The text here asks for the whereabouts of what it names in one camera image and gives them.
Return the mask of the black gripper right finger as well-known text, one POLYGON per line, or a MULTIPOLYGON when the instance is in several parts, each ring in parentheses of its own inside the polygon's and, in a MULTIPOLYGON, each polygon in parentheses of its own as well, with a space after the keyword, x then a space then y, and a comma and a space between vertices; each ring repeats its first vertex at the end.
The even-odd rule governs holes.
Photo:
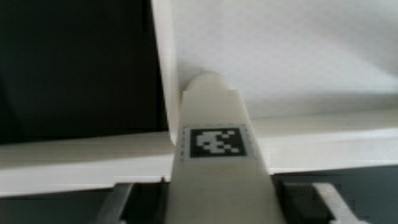
POLYGON ((330 183, 279 181, 275 187, 288 224, 368 224, 330 183))

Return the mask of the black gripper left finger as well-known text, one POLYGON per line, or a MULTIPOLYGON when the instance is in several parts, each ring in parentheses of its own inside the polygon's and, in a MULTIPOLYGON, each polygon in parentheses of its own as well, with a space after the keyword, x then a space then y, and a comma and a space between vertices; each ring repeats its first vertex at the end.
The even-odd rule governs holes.
POLYGON ((165 224, 169 183, 121 183, 114 186, 96 224, 165 224))

